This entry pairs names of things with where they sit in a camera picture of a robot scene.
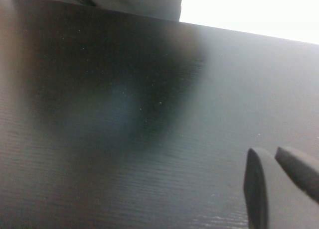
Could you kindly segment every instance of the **dark wooden surface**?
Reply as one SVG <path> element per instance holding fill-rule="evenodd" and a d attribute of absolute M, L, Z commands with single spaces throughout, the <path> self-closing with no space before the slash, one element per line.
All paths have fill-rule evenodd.
<path fill-rule="evenodd" d="M 1 228 L 246 228 L 249 147 L 318 158 L 319 46 L 0 0 Z"/>

